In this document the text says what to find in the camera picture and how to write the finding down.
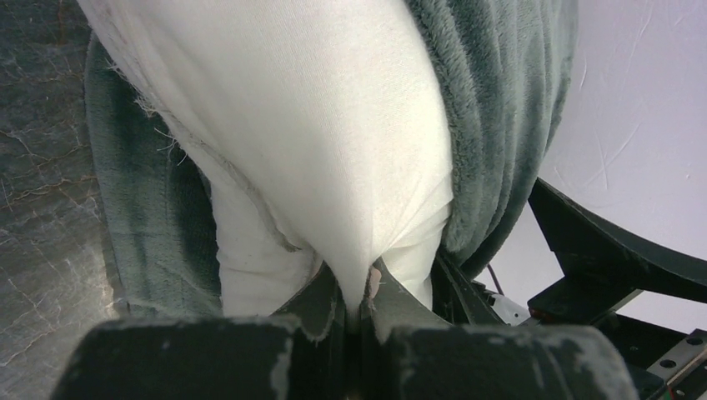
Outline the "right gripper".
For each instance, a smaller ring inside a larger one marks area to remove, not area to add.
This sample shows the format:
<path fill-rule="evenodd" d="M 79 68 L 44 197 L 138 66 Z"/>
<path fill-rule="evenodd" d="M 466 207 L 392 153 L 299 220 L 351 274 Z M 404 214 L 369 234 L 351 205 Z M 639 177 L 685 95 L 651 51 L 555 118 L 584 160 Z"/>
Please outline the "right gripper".
<path fill-rule="evenodd" d="M 641 293 L 705 303 L 705 261 L 639 237 L 543 181 L 534 185 L 529 205 L 562 275 L 528 301 L 528 316 L 517 326 L 503 322 L 500 301 L 472 279 L 479 260 L 461 261 L 447 251 L 433 270 L 434 310 L 454 325 L 595 328 L 622 357 L 636 399 L 705 398 L 704 329 L 681 333 L 619 313 Z"/>

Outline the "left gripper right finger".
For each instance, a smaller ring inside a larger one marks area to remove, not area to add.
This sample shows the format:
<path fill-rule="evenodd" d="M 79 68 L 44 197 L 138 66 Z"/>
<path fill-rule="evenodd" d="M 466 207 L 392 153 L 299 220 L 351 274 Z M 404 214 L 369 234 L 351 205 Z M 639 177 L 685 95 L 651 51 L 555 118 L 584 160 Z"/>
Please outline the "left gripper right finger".
<path fill-rule="evenodd" d="M 364 399 L 636 399 L 609 340 L 586 326 L 453 325 L 382 260 L 361 305 Z"/>

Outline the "zebra striped pillowcase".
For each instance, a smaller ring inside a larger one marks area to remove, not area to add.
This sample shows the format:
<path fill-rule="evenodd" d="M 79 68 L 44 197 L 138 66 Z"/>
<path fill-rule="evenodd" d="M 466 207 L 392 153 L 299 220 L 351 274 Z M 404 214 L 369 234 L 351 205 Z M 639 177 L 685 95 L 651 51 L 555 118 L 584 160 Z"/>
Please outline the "zebra striped pillowcase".
<path fill-rule="evenodd" d="M 483 265 L 517 222 L 559 125 L 578 4 L 401 2 L 427 49 L 450 134 L 453 198 L 437 251 Z"/>

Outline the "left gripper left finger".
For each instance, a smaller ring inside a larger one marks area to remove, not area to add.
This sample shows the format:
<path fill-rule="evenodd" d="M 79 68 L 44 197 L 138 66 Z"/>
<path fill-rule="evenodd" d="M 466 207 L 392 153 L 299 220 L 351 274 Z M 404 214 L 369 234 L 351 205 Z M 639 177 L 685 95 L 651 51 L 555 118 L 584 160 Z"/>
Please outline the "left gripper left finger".
<path fill-rule="evenodd" d="M 323 267 L 270 317 L 120 319 L 73 352 L 54 399 L 341 399 L 344 306 Z"/>

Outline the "white pillow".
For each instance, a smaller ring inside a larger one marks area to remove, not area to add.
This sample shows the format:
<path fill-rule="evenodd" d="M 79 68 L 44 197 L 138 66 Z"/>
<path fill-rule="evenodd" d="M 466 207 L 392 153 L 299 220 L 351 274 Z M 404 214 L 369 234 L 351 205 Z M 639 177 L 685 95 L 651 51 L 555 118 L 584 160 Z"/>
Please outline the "white pillow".
<path fill-rule="evenodd" d="M 273 313 L 323 264 L 356 316 L 377 260 L 431 307 L 450 134 L 403 2 L 80 8 L 210 183 L 226 316 Z"/>

